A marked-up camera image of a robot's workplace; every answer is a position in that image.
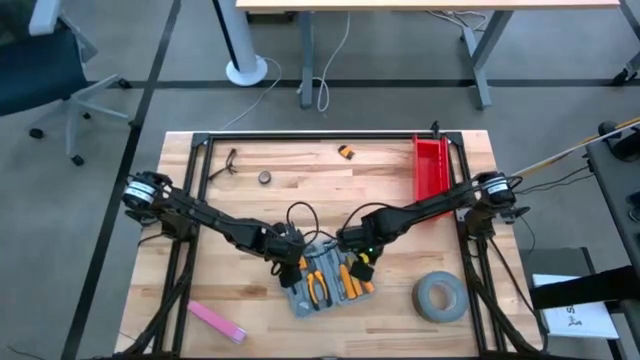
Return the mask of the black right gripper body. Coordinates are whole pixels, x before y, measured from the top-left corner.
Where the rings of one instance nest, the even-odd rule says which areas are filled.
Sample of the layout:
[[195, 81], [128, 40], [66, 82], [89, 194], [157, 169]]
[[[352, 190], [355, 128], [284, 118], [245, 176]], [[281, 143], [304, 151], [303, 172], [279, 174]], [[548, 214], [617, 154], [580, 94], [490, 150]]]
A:
[[375, 242], [361, 226], [345, 227], [336, 232], [338, 247], [342, 252], [353, 254], [349, 274], [363, 282], [372, 280], [374, 266], [383, 255], [384, 246]]

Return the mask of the blue-grey plastic tool case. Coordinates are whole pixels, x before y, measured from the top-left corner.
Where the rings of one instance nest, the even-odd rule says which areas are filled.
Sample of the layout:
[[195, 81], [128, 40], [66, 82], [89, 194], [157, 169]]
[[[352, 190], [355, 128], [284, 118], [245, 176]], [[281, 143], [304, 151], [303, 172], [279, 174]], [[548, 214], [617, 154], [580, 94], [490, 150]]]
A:
[[[302, 280], [294, 287], [285, 290], [295, 317], [305, 318], [327, 312], [335, 307], [362, 302], [374, 295], [375, 290], [372, 294], [367, 294], [363, 291], [363, 294], [356, 299], [349, 300], [347, 298], [344, 285], [340, 278], [339, 265], [344, 264], [349, 271], [355, 256], [340, 251], [335, 243], [314, 243], [304, 252], [303, 256], [307, 260], [308, 267], [306, 270], [301, 270]], [[333, 302], [331, 307], [327, 307], [324, 302], [321, 302], [321, 308], [319, 310], [315, 310], [312, 306], [311, 297], [307, 288], [307, 274], [313, 270], [319, 270], [324, 275]]]

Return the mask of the orange-handled claw hammer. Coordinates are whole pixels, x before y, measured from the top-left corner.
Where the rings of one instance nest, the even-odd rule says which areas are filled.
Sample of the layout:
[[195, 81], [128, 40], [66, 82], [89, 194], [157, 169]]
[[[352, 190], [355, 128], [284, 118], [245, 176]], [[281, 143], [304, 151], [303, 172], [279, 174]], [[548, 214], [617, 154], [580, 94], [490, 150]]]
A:
[[344, 264], [340, 264], [339, 265], [339, 272], [340, 272], [340, 278], [342, 280], [342, 283], [344, 285], [345, 288], [345, 292], [347, 295], [347, 298], [349, 300], [353, 300], [357, 298], [357, 293], [355, 291], [355, 288], [353, 286], [353, 282], [351, 280], [351, 276], [349, 274], [349, 271], [347, 269], [347, 267]]

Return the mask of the yellow-handled pliers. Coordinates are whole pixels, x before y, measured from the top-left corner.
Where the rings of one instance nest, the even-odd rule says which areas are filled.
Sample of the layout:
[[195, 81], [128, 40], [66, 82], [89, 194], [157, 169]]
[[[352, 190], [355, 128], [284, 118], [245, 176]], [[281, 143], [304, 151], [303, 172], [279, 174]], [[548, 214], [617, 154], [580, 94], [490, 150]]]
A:
[[324, 302], [327, 307], [333, 305], [328, 285], [319, 270], [313, 270], [307, 274], [307, 288], [315, 310], [321, 308], [321, 302]]

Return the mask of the black arm base connector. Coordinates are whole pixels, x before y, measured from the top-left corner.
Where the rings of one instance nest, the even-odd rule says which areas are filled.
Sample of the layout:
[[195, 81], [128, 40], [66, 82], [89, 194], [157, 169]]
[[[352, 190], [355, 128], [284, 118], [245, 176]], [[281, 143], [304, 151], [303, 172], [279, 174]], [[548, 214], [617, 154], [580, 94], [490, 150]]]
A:
[[529, 212], [530, 210], [531, 210], [531, 208], [529, 206], [512, 207], [512, 208], [509, 208], [509, 209], [506, 209], [506, 210], [502, 211], [500, 213], [500, 217], [505, 223], [513, 223], [518, 218], [520, 218], [521, 216], [523, 216], [524, 214]]
[[138, 213], [134, 210], [126, 210], [125, 214], [143, 227], [150, 226], [155, 222], [155, 218], [153, 216]]

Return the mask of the red plastic bin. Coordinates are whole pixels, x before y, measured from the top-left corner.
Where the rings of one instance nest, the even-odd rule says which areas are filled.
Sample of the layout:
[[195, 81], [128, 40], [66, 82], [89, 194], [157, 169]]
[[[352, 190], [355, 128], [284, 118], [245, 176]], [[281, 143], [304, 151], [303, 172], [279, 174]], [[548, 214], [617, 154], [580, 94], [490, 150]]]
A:
[[413, 198], [425, 200], [448, 191], [450, 178], [449, 140], [413, 137]]

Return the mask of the pink flat bar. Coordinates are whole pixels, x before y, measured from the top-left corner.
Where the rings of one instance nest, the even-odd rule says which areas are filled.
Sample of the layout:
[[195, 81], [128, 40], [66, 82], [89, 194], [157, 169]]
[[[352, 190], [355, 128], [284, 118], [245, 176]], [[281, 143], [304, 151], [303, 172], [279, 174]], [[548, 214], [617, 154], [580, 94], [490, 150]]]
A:
[[190, 300], [187, 309], [197, 318], [236, 344], [243, 343], [247, 337], [244, 329], [199, 302]]

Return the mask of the grey column with round base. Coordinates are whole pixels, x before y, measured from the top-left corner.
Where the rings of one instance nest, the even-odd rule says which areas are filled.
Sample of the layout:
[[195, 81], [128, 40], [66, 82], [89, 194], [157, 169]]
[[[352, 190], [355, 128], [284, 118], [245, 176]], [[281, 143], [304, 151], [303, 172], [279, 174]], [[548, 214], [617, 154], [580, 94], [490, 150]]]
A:
[[256, 85], [265, 79], [268, 65], [255, 52], [245, 12], [236, 7], [236, 0], [211, 1], [230, 56], [227, 78], [241, 87]]

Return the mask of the yellow and white rod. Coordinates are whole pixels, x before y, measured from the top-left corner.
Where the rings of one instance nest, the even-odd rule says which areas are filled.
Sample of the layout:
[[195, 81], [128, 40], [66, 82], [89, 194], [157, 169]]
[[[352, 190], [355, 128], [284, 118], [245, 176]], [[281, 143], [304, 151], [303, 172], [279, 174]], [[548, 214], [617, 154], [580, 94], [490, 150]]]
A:
[[533, 173], [539, 169], [542, 169], [546, 166], [549, 166], [557, 161], [562, 160], [563, 158], [565, 158], [566, 156], [570, 155], [571, 153], [586, 147], [589, 144], [598, 142], [598, 141], [602, 141], [605, 140], [607, 138], [610, 138], [614, 135], [620, 134], [621, 132], [623, 132], [624, 130], [630, 129], [635, 125], [640, 124], [640, 117], [636, 117], [633, 118], [631, 120], [628, 120], [626, 122], [623, 122], [621, 124], [615, 125], [613, 130], [611, 132], [608, 132], [604, 135], [592, 135], [588, 138], [583, 139], [581, 142], [577, 143], [576, 145], [567, 148], [557, 154], [554, 154], [550, 157], [547, 157], [537, 163], [534, 163], [533, 165], [527, 166], [525, 168], [522, 168], [518, 171], [509, 173], [508, 176], [509, 177], [525, 177], [526, 175]]

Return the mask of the black flat bar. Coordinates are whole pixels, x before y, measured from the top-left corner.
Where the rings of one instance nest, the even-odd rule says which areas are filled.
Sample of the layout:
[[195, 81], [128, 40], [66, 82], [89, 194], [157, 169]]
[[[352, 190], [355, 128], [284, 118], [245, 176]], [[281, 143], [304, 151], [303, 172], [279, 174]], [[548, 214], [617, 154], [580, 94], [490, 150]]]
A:
[[640, 277], [632, 266], [546, 284], [530, 290], [535, 309], [594, 302], [640, 300]]

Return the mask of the wooden desk with grey legs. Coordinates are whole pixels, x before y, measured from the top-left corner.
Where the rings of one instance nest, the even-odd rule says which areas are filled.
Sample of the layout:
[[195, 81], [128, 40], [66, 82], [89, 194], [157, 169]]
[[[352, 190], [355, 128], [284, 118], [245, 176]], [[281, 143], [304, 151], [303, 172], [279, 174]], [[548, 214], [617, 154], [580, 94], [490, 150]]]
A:
[[475, 38], [471, 28], [462, 29], [481, 110], [491, 105], [485, 64], [516, 10], [598, 9], [619, 5], [619, 0], [236, 0], [236, 6], [247, 11], [491, 10], [493, 15], [480, 39]]

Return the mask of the black side table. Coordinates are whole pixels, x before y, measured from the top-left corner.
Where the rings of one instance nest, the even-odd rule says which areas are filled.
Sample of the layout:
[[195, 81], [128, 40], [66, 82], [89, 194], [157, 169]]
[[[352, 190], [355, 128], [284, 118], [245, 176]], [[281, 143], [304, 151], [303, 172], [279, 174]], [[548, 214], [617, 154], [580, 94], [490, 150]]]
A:
[[[598, 135], [611, 132], [614, 122], [598, 126]], [[620, 134], [625, 137], [631, 128]], [[619, 233], [632, 266], [640, 277], [640, 159], [625, 162], [617, 159], [606, 143], [598, 141], [587, 146], [593, 172]], [[640, 300], [609, 301], [624, 314], [636, 348], [640, 352]]]

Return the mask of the black rounded device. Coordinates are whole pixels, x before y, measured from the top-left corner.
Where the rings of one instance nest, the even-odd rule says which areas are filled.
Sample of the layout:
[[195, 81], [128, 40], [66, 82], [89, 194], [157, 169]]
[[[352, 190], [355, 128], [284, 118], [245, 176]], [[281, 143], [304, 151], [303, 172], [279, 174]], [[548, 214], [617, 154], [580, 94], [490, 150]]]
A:
[[620, 133], [603, 140], [611, 153], [619, 160], [633, 162], [640, 159], [640, 128], [633, 126], [632, 133], [623, 137]]

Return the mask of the grey office chair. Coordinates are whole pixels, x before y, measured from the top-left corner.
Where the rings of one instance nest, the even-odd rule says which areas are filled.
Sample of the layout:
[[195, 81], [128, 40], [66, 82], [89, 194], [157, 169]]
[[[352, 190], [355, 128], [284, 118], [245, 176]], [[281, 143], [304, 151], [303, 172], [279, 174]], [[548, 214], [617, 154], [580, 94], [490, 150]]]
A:
[[119, 74], [95, 83], [86, 63], [98, 49], [62, 9], [62, 0], [0, 0], [0, 117], [54, 102], [66, 116], [66, 156], [76, 166], [77, 124], [93, 112], [128, 121], [130, 117], [90, 101], [115, 85], [131, 84]]

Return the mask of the grey duct tape roll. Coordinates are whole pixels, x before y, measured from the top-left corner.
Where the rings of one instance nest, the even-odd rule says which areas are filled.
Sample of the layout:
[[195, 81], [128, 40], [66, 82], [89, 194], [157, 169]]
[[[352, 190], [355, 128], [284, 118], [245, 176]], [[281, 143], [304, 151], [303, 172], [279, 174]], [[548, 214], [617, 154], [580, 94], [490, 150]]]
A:
[[[430, 297], [434, 288], [445, 293], [446, 305], [439, 308]], [[462, 281], [446, 271], [434, 271], [420, 278], [412, 288], [412, 302], [418, 314], [432, 323], [451, 323], [463, 317], [469, 296]]]

